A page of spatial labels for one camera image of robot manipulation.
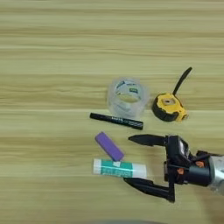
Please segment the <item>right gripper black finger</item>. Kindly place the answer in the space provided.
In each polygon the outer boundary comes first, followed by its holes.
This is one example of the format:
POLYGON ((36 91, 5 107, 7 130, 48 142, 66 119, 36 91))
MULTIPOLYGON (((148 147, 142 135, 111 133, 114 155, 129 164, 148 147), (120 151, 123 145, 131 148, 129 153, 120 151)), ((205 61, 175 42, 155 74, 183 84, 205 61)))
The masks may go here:
POLYGON ((169 188, 166 186, 155 185, 153 181, 144 178, 124 178, 123 180, 142 193, 169 199, 169 188))
POLYGON ((147 146, 154 146, 154 145, 166 146, 168 143, 166 136, 157 136, 157 135, 149 135, 149 134, 130 136, 129 140, 134 143, 147 145, 147 146))

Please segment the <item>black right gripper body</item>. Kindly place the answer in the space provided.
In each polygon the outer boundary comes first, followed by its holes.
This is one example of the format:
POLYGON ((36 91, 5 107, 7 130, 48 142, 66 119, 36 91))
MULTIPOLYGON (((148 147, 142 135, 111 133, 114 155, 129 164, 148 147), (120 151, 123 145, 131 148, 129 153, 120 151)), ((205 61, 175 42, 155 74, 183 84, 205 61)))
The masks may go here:
POLYGON ((213 154, 199 150, 194 156, 188 149, 166 147, 164 180, 168 182, 169 202, 175 202, 175 185, 209 186, 212 171, 209 159, 213 154))

